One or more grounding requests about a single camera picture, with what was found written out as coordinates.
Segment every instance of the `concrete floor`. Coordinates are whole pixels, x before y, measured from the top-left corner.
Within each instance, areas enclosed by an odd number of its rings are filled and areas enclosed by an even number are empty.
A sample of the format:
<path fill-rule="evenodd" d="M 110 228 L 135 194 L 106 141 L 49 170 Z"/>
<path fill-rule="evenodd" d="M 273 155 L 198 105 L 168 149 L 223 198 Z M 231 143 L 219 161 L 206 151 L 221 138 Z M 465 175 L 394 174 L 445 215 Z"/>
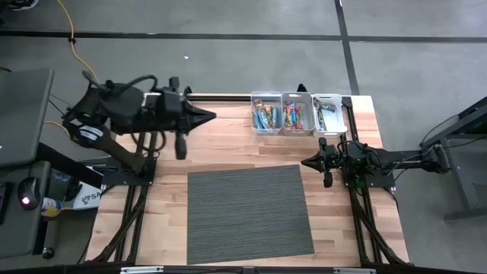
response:
<path fill-rule="evenodd" d="M 65 3 L 79 31 L 340 34 L 333 0 Z M 487 0 L 342 4 L 349 35 L 487 37 Z M 113 11 L 116 19 L 105 16 Z M 35 9 L 7 13 L 6 19 L 8 29 L 68 30 L 56 0 L 40 0 Z M 79 39 L 76 46 L 100 79 L 128 81 L 151 73 L 162 80 L 177 75 L 181 85 L 207 93 L 293 91 L 303 82 L 313 93 L 351 94 L 339 41 Z M 351 43 L 351 48 L 360 94 L 373 97 L 385 149 L 416 149 L 431 127 L 486 95 L 483 43 Z M 72 58 L 65 38 L 0 37 L 0 66 L 54 68 L 52 93 L 72 104 L 87 86 L 83 67 Z M 60 121 L 52 107 L 46 118 Z M 42 140 L 75 159 L 101 155 L 74 146 L 50 126 L 43 130 Z M 450 174 L 408 170 L 397 184 L 404 237 L 414 264 L 486 272 L 487 218 L 443 222 L 443 214 L 461 209 Z M 92 220 L 86 219 L 60 232 L 60 249 L 70 251 L 51 261 L 24 258 L 24 265 L 74 263 L 88 238 L 86 227 Z M 4 260 L 0 268 L 18 264 L 19 260 Z"/>

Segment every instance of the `plastic bin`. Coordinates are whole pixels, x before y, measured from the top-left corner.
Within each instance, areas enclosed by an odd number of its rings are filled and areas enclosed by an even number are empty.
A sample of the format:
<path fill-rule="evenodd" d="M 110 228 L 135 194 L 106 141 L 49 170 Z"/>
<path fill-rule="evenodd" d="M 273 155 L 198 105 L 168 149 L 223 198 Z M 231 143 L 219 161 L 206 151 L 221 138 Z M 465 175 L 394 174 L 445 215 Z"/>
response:
<path fill-rule="evenodd" d="M 320 100 L 322 103 L 333 104 L 336 106 L 335 112 L 328 110 L 321 110 L 323 118 L 325 120 L 326 130 L 320 129 L 320 123 L 318 122 L 317 109 L 313 104 L 313 117 L 314 117 L 314 137 L 338 137 L 347 131 L 347 127 L 343 123 L 342 114 L 342 96 L 340 94 L 314 94 L 314 98 Z"/>
<path fill-rule="evenodd" d="M 282 114 L 282 131 L 286 136 L 306 136 L 314 129 L 313 107 L 311 106 L 311 95 L 306 92 L 284 92 L 282 94 L 282 108 L 286 107 L 286 102 L 293 101 L 296 107 L 302 108 L 303 129 L 286 129 L 285 118 Z"/>
<path fill-rule="evenodd" d="M 256 122 L 254 119 L 254 110 L 253 102 L 255 99 L 260 99 L 263 105 L 271 105 L 277 108 L 277 126 L 272 129 L 258 129 L 256 126 Z M 251 125 L 252 131 L 254 134 L 260 135 L 278 135 L 282 129 L 282 96 L 280 92 L 277 91 L 254 91 L 250 94 L 250 112 L 251 115 Z"/>

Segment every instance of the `gray rug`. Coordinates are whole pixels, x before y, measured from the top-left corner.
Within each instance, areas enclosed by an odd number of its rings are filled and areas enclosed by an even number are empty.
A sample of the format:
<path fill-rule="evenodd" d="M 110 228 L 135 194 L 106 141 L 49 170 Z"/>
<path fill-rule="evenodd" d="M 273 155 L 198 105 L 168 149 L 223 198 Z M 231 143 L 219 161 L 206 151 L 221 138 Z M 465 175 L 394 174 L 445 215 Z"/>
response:
<path fill-rule="evenodd" d="M 188 264 L 310 253 L 299 166 L 188 174 Z"/>

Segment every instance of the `wooden tabletop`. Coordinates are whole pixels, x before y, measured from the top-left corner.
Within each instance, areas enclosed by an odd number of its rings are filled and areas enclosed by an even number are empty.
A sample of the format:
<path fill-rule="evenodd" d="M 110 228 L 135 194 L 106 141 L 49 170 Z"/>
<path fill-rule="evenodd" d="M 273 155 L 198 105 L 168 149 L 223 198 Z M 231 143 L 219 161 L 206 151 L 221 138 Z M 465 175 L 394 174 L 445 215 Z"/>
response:
<path fill-rule="evenodd" d="M 353 96 L 352 103 L 358 137 L 381 148 L 380 133 L 369 96 Z M 195 103 L 217 113 L 217 118 L 193 130 L 187 140 L 188 155 L 175 160 L 173 134 L 167 134 L 167 147 L 161 152 L 154 184 L 149 188 L 137 264 L 186 265 L 187 174 L 210 170 L 233 170 L 300 164 L 317 153 L 313 136 L 285 137 L 254 135 L 250 128 L 250 103 Z M 117 141 L 130 151 L 135 144 L 124 135 Z M 337 144 L 339 139 L 328 139 Z M 244 260 L 212 265 L 228 266 L 359 266 L 357 242 L 348 190 L 333 170 L 333 187 L 323 187 L 323 175 L 301 167 L 307 210 L 315 254 Z M 94 258 L 109 243 L 122 220 L 127 186 L 116 186 L 103 195 L 93 227 L 87 260 Z M 389 193 L 371 189 L 377 229 L 397 255 L 408 261 L 396 204 Z M 368 233 L 366 246 L 372 259 Z M 128 233 L 126 252 L 132 239 Z"/>

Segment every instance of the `computer mouse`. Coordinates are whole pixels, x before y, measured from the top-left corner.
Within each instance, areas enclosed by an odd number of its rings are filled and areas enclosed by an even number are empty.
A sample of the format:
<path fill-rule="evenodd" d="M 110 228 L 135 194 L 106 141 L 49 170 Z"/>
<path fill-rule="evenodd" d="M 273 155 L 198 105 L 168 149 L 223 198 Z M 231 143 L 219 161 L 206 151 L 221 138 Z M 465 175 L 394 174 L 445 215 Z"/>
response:
<path fill-rule="evenodd" d="M 17 187 L 18 201 L 24 210 L 34 210 L 40 202 L 39 184 L 36 177 L 23 179 Z"/>

